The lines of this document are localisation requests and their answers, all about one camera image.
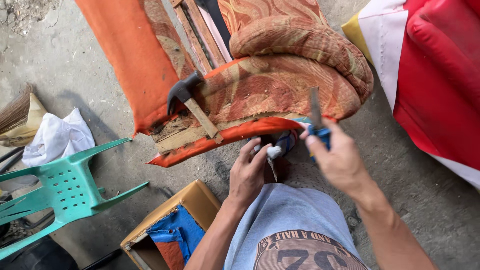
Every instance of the blue fabric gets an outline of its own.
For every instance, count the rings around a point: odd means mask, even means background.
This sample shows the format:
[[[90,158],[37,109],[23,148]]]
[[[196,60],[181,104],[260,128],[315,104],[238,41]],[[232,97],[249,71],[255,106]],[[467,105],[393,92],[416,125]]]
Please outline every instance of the blue fabric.
[[[205,235],[205,231],[198,226],[185,207],[178,205],[177,208],[178,211],[171,212],[150,227],[147,234],[156,243],[178,242],[183,261],[187,264],[193,251]]]
[[[252,270],[259,242],[287,230],[321,233],[360,258],[342,210],[329,195],[309,188],[266,184],[237,227],[224,269]]]

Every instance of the light blue t-shirt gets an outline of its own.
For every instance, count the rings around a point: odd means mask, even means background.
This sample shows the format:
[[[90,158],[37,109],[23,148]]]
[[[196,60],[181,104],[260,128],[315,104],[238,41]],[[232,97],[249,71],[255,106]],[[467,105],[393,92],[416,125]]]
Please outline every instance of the light blue t-shirt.
[[[240,221],[224,269],[368,268],[355,249],[342,210],[329,195],[266,184]]]

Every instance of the broom bristles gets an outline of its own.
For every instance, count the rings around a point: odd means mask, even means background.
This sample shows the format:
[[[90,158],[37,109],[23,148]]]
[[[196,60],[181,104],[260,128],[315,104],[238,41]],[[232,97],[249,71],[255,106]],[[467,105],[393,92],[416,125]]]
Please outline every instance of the broom bristles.
[[[28,110],[30,109],[30,93],[34,89],[31,84],[0,110],[0,134],[10,131],[27,122]]]

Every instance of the red leather upholstery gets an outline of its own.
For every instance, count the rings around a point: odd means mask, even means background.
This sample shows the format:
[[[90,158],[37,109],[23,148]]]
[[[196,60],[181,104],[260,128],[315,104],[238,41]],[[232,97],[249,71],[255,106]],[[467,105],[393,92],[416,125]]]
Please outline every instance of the red leather upholstery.
[[[465,0],[470,7],[477,13],[478,16],[480,16],[480,1],[479,0]]]
[[[463,0],[433,0],[410,18],[407,32],[480,112],[480,17]]]
[[[423,151],[480,170],[480,19],[464,1],[404,4],[394,117]]]

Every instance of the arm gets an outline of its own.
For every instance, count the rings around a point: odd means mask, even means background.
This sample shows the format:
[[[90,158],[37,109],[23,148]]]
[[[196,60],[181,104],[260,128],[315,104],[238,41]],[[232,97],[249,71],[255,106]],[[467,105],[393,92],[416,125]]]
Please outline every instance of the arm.
[[[260,138],[253,139],[240,150],[240,155],[230,170],[228,197],[190,257],[185,270],[222,269],[237,226],[264,185],[266,150],[271,144],[264,146],[252,158],[250,151],[259,143]]]
[[[300,137],[315,155],[326,179],[355,202],[378,266],[384,270],[436,270],[435,264],[369,176],[355,141],[337,124],[327,119],[323,121],[332,132],[330,151],[315,136],[303,133]]]

